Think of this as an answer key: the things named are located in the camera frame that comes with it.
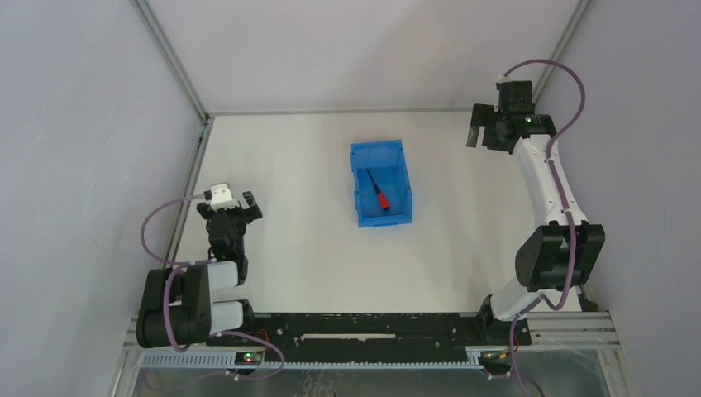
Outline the red black screwdriver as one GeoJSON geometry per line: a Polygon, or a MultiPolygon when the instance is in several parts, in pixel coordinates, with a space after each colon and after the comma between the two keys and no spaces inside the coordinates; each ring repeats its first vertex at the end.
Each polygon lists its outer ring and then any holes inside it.
{"type": "Polygon", "coordinates": [[[386,198],[384,192],[382,191],[382,189],[378,186],[378,184],[374,180],[374,177],[369,169],[366,170],[366,173],[370,178],[371,184],[373,185],[374,193],[375,193],[375,196],[378,200],[378,204],[379,204],[380,208],[383,211],[389,211],[390,210],[390,203],[389,203],[388,199],[386,198]]]}

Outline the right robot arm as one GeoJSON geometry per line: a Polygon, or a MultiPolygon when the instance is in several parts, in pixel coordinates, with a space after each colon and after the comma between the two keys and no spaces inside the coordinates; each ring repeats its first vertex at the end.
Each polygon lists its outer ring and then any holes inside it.
{"type": "Polygon", "coordinates": [[[535,230],[517,250],[515,276],[482,308],[502,322],[525,318],[539,304],[563,309],[573,288],[589,279],[605,242],[603,226],[591,223],[575,200],[551,117],[534,110],[477,103],[467,138],[469,147],[481,140],[487,149],[511,155],[532,203],[535,230]]]}

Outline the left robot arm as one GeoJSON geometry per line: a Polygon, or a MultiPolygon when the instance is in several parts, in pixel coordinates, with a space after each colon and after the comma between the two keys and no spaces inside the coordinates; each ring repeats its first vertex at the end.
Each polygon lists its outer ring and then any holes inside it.
{"type": "Polygon", "coordinates": [[[247,280],[246,228],[263,214],[252,192],[244,192],[243,198],[246,202],[240,204],[227,184],[193,196],[205,222],[207,259],[167,261],[164,269],[148,273],[136,319],[140,347],[182,352],[212,335],[252,324],[253,308],[247,300],[217,302],[212,297],[247,280]]]}

